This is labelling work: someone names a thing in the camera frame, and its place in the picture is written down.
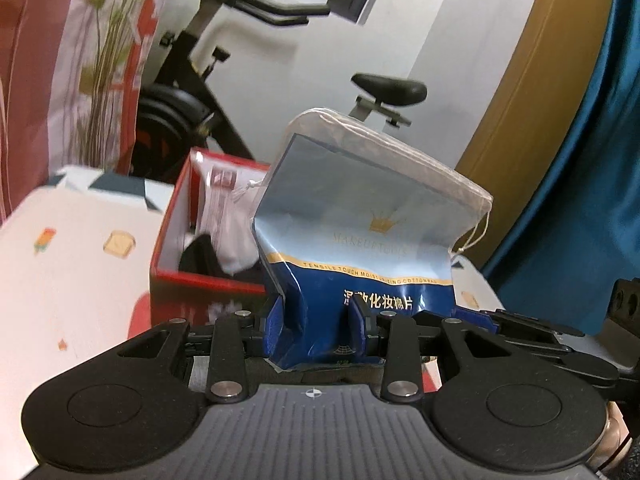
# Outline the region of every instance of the bike saddle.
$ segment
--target bike saddle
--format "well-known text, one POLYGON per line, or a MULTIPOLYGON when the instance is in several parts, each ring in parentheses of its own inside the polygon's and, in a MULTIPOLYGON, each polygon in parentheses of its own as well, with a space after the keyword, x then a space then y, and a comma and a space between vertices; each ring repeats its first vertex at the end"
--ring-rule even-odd
POLYGON ((427 97, 424 83, 411 79, 357 73, 351 81, 382 104, 409 106, 421 103, 427 97))

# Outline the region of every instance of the open box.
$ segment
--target open box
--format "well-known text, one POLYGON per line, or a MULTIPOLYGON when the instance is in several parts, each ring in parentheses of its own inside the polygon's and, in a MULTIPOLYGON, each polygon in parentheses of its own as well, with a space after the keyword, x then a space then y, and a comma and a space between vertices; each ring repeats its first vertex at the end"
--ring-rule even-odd
MULTIPOLYGON (((195 148, 221 170, 241 170, 260 180, 268 170, 267 164, 245 160, 230 155, 212 153, 195 148)), ((183 317, 191 324, 209 322, 209 307, 212 304, 234 306, 245 310, 260 307, 265 300, 262 285, 244 283, 223 278, 212 278, 178 270, 180 256, 190 243, 198 210, 204 206, 204 183, 188 156, 166 214, 160 226, 158 240, 151 257, 149 290, 151 301, 151 324, 183 317)))

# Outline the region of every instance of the gold crown logo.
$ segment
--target gold crown logo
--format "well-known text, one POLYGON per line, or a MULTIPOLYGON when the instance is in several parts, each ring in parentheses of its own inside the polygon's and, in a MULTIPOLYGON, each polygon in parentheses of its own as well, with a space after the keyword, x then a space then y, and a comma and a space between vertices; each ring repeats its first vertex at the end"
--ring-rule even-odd
POLYGON ((369 231, 373 231, 375 233, 386 235, 389 232, 389 229, 399 222, 399 220, 394 222, 391 218, 376 216, 375 214, 372 215, 373 218, 371 219, 371 224, 369 224, 369 231))

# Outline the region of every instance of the drawstring bag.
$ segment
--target drawstring bag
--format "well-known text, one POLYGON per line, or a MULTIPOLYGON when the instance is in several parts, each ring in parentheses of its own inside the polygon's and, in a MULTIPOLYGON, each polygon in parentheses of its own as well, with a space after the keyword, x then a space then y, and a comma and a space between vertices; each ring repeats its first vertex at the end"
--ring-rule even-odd
POLYGON ((374 313, 451 316, 452 247, 492 204, 431 157, 323 108, 291 122, 257 189, 258 252, 284 298, 281 368, 366 360, 351 341, 354 294, 374 313))

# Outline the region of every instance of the curtain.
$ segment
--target curtain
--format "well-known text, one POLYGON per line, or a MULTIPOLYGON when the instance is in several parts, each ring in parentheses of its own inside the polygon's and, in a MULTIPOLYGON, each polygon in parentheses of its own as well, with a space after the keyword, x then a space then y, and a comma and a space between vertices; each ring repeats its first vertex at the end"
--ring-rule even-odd
POLYGON ((613 0, 566 139, 482 269, 507 310, 598 333, 614 281, 640 276, 639 70, 640 0, 613 0))

